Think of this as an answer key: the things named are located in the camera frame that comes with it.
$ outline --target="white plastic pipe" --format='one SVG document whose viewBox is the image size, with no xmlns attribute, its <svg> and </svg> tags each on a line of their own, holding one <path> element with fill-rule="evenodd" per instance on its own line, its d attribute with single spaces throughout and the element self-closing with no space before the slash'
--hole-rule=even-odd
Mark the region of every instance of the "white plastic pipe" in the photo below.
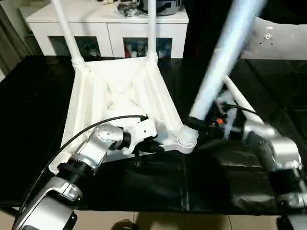
<svg viewBox="0 0 307 230">
<path fill-rule="evenodd" d="M 223 86 L 223 77 L 229 75 L 243 48 L 252 27 L 266 0 L 235 0 L 222 35 L 217 43 L 218 52 L 213 54 L 191 109 L 190 116 L 203 120 Z"/>
<path fill-rule="evenodd" d="M 148 53 L 149 60 L 157 61 L 156 51 L 156 0 L 148 0 Z"/>
<path fill-rule="evenodd" d="M 55 11 L 57 13 L 60 26 L 64 33 L 64 38 L 66 41 L 66 44 L 68 46 L 68 49 L 71 53 L 71 61 L 72 65 L 76 68 L 79 66 L 82 66 L 85 64 L 85 61 L 83 57 L 80 54 L 79 48 L 77 46 L 77 42 L 71 32 L 71 29 L 68 25 L 68 21 L 63 9 L 63 6 L 61 5 L 61 0 L 51 0 L 53 3 L 53 6 L 55 8 Z"/>
<path fill-rule="evenodd" d="M 227 75 L 224 76 L 224 83 L 227 86 L 228 90 L 231 92 L 233 99 L 237 102 L 239 106 L 255 111 L 254 108 L 250 105 L 250 103 L 248 103 L 246 98 L 243 96 L 240 90 L 236 87 L 236 85 L 232 82 L 232 80 Z M 245 115 L 247 120 L 263 124 L 262 119 L 256 114 L 252 114 L 247 111 L 242 111 L 242 112 Z"/>
</svg>

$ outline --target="black tablecloth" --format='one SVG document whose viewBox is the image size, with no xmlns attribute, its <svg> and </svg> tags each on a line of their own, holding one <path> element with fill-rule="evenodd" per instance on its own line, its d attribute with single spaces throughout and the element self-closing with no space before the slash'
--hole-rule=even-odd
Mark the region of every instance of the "black tablecloth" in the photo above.
<svg viewBox="0 0 307 230">
<path fill-rule="evenodd" d="M 259 115 L 306 154 L 305 61 L 240 60 L 231 78 Z M 159 68 L 184 118 L 203 67 L 179 59 Z M 18 206 L 59 148 L 74 70 L 68 57 L 27 57 L 0 83 L 0 206 Z M 172 151 L 103 164 L 76 207 L 91 210 L 279 214 L 268 177 L 241 143 L 213 140 L 190 155 Z M 37 189 L 51 174 L 46 173 Z"/>
</svg>

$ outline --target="floor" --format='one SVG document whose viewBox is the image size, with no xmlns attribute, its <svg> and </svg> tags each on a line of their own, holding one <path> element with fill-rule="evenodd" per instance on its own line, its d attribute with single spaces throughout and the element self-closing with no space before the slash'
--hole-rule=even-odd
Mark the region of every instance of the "floor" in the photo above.
<svg viewBox="0 0 307 230">
<path fill-rule="evenodd" d="M 94 211 L 76 213 L 78 222 L 74 230 L 111 230 L 116 222 L 124 219 L 137 223 L 139 230 L 277 230 L 276 217 L 268 216 Z M 12 217 L 0 212 L 1 230 L 10 230 L 12 223 Z"/>
</svg>

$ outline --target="wire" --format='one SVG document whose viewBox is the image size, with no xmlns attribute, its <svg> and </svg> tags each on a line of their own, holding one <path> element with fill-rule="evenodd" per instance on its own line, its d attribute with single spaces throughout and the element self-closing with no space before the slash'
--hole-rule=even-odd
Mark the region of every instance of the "wire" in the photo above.
<svg viewBox="0 0 307 230">
<path fill-rule="evenodd" d="M 226 108 L 226 109 L 236 108 L 236 109 L 239 109 L 239 110 L 246 111 L 246 112 L 249 112 L 251 114 L 257 115 L 257 113 L 255 111 L 247 109 L 247 108 L 244 108 L 244 107 L 236 105 L 236 104 L 225 104 L 224 108 Z"/>
<path fill-rule="evenodd" d="M 31 195 L 31 193 L 33 192 L 35 186 L 37 185 L 37 182 L 39 181 L 39 179 L 41 178 L 41 176 L 43 175 L 43 173 L 46 171 L 46 169 L 48 168 L 48 166 L 53 162 L 53 160 L 69 145 L 71 144 L 78 136 L 80 136 L 82 133 L 86 132 L 87 130 L 95 127 L 95 126 L 98 126 L 102 123 L 105 123 L 105 122 L 109 122 L 109 121 L 114 121 L 114 120 L 118 120 L 118 119 L 123 119 L 123 118 L 140 118 L 141 120 L 143 119 L 146 119 L 147 117 L 145 116 L 142 116 L 142 115 L 125 115 L 125 116 L 117 116 L 117 117 L 113 117 L 113 118 L 109 118 L 109 119 L 106 119 L 106 120 L 102 120 L 102 121 L 99 121 L 95 124 L 92 124 L 90 125 L 89 127 L 81 130 L 79 133 L 77 133 L 75 136 L 73 136 L 71 139 L 69 139 L 53 156 L 52 158 L 47 162 L 47 164 L 44 166 L 44 168 L 42 169 L 42 171 L 39 173 L 39 175 L 37 176 L 37 178 L 35 179 L 35 181 L 31 184 L 30 188 L 28 189 L 26 195 L 25 195 L 25 198 L 22 202 L 22 205 L 20 206 L 19 210 L 18 210 L 18 214 L 15 218 L 15 221 L 13 223 L 13 227 L 12 227 L 12 230 L 14 229 L 15 227 L 15 224 L 16 224 L 16 221 L 17 219 L 20 217 L 21 213 L 23 212 L 26 204 L 27 204 L 27 201 Z"/>
</svg>

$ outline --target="white rod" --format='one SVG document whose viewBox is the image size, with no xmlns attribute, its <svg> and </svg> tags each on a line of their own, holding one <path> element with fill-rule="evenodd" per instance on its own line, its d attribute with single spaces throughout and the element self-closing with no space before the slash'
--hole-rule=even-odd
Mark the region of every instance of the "white rod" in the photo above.
<svg viewBox="0 0 307 230">
<path fill-rule="evenodd" d="M 190 116 L 203 120 L 223 86 L 224 75 L 229 75 L 252 27 L 266 0 L 235 0 L 230 9 L 222 35 L 217 43 L 191 109 Z"/>
<path fill-rule="evenodd" d="M 77 46 L 77 42 L 71 32 L 71 29 L 68 25 L 68 21 L 63 9 L 63 6 L 61 4 L 61 0 L 51 0 L 55 11 L 57 13 L 58 19 L 59 19 L 59 23 L 60 26 L 62 28 L 62 31 L 64 33 L 64 37 L 65 37 L 65 41 L 67 43 L 68 49 L 71 53 L 71 61 L 72 61 L 72 65 L 74 67 L 80 66 L 80 65 L 84 65 L 84 59 L 80 54 L 79 48 Z"/>
<path fill-rule="evenodd" d="M 254 108 L 250 105 L 250 103 L 248 103 L 246 98 L 243 96 L 240 90 L 236 87 L 236 85 L 227 75 L 224 76 L 224 83 L 227 86 L 228 90 L 231 92 L 233 99 L 235 99 L 235 101 L 238 103 L 239 106 L 255 111 Z M 262 119 L 256 114 L 252 114 L 247 111 L 242 111 L 242 112 L 247 120 L 263 124 Z"/>
<path fill-rule="evenodd" d="M 156 51 L 156 0 L 148 0 L 148 58 L 157 60 Z"/>
</svg>

